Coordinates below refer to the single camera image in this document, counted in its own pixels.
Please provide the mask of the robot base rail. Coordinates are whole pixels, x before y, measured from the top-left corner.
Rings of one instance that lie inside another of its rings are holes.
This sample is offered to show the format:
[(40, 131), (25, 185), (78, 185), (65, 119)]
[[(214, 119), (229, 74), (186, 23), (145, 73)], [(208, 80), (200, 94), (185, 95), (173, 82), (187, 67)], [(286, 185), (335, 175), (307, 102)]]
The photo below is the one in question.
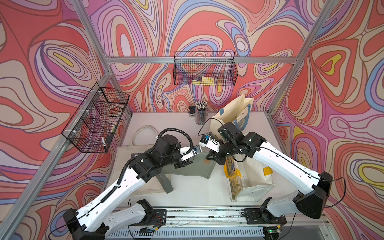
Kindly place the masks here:
[(158, 240), (203, 238), (257, 238), (262, 240), (335, 240), (324, 219), (300, 214), (266, 218), (258, 208), (165, 208), (144, 210), (136, 204), (114, 211), (96, 230), (85, 228), (101, 240)]

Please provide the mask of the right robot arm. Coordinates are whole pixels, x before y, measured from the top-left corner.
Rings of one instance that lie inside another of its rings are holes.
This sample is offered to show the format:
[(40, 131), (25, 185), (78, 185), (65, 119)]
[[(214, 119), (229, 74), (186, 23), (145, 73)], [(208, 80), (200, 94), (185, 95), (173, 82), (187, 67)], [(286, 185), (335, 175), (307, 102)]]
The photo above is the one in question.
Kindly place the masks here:
[(290, 214), (301, 213), (311, 219), (319, 219), (327, 208), (332, 183), (336, 181), (328, 172), (318, 173), (275, 148), (264, 137), (249, 132), (243, 134), (233, 123), (221, 125), (218, 133), (222, 140), (211, 134), (198, 135), (201, 137), (200, 146), (210, 149), (209, 160), (224, 165), (226, 158), (243, 155), (246, 158), (259, 161), (281, 175), (296, 191), (279, 198), (267, 198), (261, 212), (275, 218)]

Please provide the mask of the olive green canvas bag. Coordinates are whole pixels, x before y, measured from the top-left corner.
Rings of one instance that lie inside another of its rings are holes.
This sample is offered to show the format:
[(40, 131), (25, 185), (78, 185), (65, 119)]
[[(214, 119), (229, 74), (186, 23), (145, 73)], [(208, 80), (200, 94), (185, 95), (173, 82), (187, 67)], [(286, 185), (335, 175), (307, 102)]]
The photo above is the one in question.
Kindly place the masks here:
[(156, 176), (156, 179), (159, 181), (166, 194), (169, 194), (174, 190), (171, 183), (171, 175), (203, 177), (209, 179), (217, 163), (215, 161), (207, 160), (207, 155), (208, 152), (203, 151), (193, 157), (190, 164), (181, 168), (176, 168), (174, 165), (163, 167), (161, 173)]

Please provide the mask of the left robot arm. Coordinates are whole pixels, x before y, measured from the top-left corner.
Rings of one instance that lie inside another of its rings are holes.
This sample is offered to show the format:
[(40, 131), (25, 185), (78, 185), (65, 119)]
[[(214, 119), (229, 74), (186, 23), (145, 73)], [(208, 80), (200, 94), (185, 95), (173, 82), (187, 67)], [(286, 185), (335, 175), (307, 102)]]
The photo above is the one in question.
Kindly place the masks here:
[(164, 166), (185, 167), (202, 151), (182, 130), (161, 131), (154, 146), (129, 159), (119, 178), (86, 206), (69, 209), (64, 215), (65, 228), (74, 240), (104, 240), (112, 233), (142, 221), (151, 221), (153, 208), (146, 200), (116, 212), (115, 209), (134, 191), (159, 175)]

